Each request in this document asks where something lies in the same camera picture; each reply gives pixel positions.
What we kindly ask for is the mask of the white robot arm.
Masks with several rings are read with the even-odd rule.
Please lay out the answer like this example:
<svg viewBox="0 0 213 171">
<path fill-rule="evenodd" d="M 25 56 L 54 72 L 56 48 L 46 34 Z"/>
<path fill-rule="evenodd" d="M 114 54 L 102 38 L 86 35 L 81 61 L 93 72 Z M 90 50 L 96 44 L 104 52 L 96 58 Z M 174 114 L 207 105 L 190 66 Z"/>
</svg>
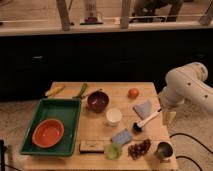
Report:
<svg viewBox="0 0 213 171">
<path fill-rule="evenodd" d="M 171 69 L 166 74 L 166 86 L 159 93 L 164 125 L 171 123 L 176 116 L 173 109 L 186 99 L 213 115 L 213 88 L 205 84 L 207 78 L 208 70 L 200 62 Z"/>
</svg>

